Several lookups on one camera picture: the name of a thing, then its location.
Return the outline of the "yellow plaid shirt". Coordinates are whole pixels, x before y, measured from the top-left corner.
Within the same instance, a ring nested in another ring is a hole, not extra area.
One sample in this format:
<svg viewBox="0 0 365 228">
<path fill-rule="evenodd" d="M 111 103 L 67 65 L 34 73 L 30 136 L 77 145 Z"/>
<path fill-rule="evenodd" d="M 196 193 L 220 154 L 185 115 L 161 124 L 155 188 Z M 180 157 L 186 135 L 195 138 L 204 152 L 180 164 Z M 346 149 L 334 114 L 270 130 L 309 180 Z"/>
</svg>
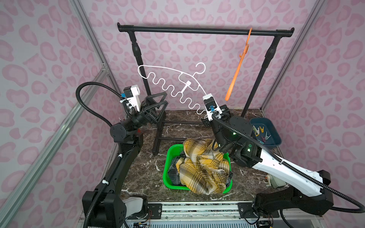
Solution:
<svg viewBox="0 0 365 228">
<path fill-rule="evenodd" d="M 215 140 L 187 139 L 175 163 L 180 184 L 200 195 L 222 194 L 230 185 L 230 162 Z"/>
</svg>

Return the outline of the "orange plastic hanger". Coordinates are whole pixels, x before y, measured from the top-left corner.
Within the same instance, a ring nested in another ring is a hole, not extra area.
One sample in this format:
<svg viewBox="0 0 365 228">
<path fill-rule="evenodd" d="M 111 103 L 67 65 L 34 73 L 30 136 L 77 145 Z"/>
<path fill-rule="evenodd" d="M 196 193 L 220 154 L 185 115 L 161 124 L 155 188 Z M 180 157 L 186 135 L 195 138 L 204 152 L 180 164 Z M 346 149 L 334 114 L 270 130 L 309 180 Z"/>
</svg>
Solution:
<svg viewBox="0 0 365 228">
<path fill-rule="evenodd" d="M 240 72 L 240 69 L 242 67 L 242 63 L 243 63 L 243 60 L 245 59 L 245 56 L 248 52 L 248 49 L 249 49 L 249 40 L 250 40 L 250 37 L 251 37 L 251 33 L 252 33 L 252 28 L 250 28 L 249 30 L 249 33 L 248 33 L 248 37 L 247 37 L 247 40 L 246 40 L 246 43 L 245 43 L 245 47 L 244 47 L 244 50 L 242 52 L 242 54 L 240 55 L 240 61 L 239 61 L 239 64 L 237 66 L 237 69 L 235 71 L 235 74 L 233 76 L 233 79 L 232 79 L 232 82 L 227 90 L 227 93 L 226 93 L 226 96 L 225 96 L 225 101 L 229 101 L 230 100 L 230 97 L 232 95 L 232 91 L 233 91 L 233 88 L 234 88 L 234 85 L 236 83 L 236 80 L 237 80 L 237 77 L 238 77 L 238 74 Z"/>
</svg>

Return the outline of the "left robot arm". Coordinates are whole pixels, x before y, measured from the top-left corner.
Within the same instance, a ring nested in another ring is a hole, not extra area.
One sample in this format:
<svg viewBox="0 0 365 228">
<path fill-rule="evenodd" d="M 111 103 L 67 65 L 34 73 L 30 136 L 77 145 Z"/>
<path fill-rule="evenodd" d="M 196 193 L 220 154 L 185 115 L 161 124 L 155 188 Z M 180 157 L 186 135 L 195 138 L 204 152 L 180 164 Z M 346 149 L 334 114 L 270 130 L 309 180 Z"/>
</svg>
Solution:
<svg viewBox="0 0 365 228">
<path fill-rule="evenodd" d="M 122 103 L 127 102 L 127 97 L 98 82 L 85 82 L 76 89 L 76 99 L 79 104 L 86 111 L 106 122 L 110 128 L 111 137 L 118 144 L 118 154 L 105 177 L 93 191 L 87 191 L 83 195 L 82 204 L 85 215 L 83 226 L 85 228 L 120 228 L 126 225 L 126 219 L 132 215 L 144 217 L 149 214 L 146 197 L 132 196 L 122 200 L 121 188 L 143 146 L 144 137 L 140 127 L 147 123 L 157 124 L 160 121 L 168 105 L 165 99 L 167 93 L 161 92 L 147 96 L 140 111 L 135 112 L 128 119 L 111 124 L 83 102 L 80 92 L 86 86 L 103 87 L 117 95 Z"/>
</svg>

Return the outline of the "white clothespin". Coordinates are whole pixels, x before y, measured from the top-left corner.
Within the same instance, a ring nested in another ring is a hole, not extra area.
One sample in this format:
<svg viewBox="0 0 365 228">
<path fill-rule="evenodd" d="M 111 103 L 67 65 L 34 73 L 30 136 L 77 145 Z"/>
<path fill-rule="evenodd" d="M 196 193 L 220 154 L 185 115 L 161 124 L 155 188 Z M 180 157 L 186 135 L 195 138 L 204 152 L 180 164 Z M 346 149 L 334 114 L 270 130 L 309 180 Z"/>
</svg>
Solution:
<svg viewBox="0 0 365 228">
<path fill-rule="evenodd" d="M 255 136 L 259 136 L 260 135 L 260 130 L 257 129 L 255 126 L 253 127 L 253 131 L 254 131 Z"/>
</svg>

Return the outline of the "white plastic hanger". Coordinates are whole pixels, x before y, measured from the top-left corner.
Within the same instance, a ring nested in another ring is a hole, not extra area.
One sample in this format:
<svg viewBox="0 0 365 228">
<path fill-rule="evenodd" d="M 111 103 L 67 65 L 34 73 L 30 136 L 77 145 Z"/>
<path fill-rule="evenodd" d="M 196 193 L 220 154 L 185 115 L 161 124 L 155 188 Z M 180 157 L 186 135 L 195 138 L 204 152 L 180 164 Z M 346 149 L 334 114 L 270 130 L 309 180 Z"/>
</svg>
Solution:
<svg viewBox="0 0 365 228">
<path fill-rule="evenodd" d="M 138 74 L 141 78 L 151 80 L 155 86 L 160 86 L 164 92 L 169 92 L 173 98 L 179 98 L 179 102 L 191 110 L 195 110 L 198 115 L 211 114 L 206 105 L 197 103 L 192 97 L 193 93 L 202 93 L 202 98 L 211 97 L 208 94 L 201 83 L 198 81 L 198 76 L 202 75 L 206 71 L 206 65 L 199 62 L 195 65 L 201 70 L 196 70 L 194 73 L 187 73 L 182 70 L 173 69 L 166 66 L 152 66 L 152 65 L 140 65 L 137 68 Z M 171 71 L 177 78 L 172 79 L 171 82 L 167 82 L 163 77 L 159 77 L 155 70 L 167 70 Z"/>
</svg>

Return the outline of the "grey plaid shirt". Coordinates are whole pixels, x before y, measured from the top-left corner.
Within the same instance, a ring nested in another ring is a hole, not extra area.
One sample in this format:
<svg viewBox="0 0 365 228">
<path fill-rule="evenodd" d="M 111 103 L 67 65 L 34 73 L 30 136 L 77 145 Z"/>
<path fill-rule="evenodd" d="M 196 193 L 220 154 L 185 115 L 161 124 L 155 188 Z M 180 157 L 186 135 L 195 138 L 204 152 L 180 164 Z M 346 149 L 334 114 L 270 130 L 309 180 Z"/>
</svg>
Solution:
<svg viewBox="0 0 365 228">
<path fill-rule="evenodd" d="M 173 186 L 185 186 L 184 183 L 180 180 L 180 175 L 178 172 L 178 169 L 176 167 L 176 164 L 182 159 L 182 161 L 185 160 L 185 156 L 177 156 L 172 159 L 170 167 L 168 169 L 168 177 L 171 180 L 171 183 Z"/>
</svg>

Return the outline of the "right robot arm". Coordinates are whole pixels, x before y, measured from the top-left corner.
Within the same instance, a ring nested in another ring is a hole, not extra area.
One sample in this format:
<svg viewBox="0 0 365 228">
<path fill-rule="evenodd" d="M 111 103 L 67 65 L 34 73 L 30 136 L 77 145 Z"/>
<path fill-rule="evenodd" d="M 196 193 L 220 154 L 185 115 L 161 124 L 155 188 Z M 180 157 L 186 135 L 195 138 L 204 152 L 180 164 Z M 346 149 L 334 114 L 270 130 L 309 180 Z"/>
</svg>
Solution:
<svg viewBox="0 0 365 228">
<path fill-rule="evenodd" d="M 329 186 L 330 173 L 325 170 L 311 171 L 276 155 L 272 150 L 252 137 L 253 127 L 241 116 L 231 116 L 222 105 L 207 105 L 205 125 L 212 128 L 215 142 L 213 149 L 228 153 L 239 166 L 253 168 L 289 184 L 274 193 L 258 193 L 252 209 L 257 213 L 271 213 L 283 209 L 300 209 L 312 215 L 322 216 L 327 211 L 364 213 L 365 206 Z"/>
</svg>

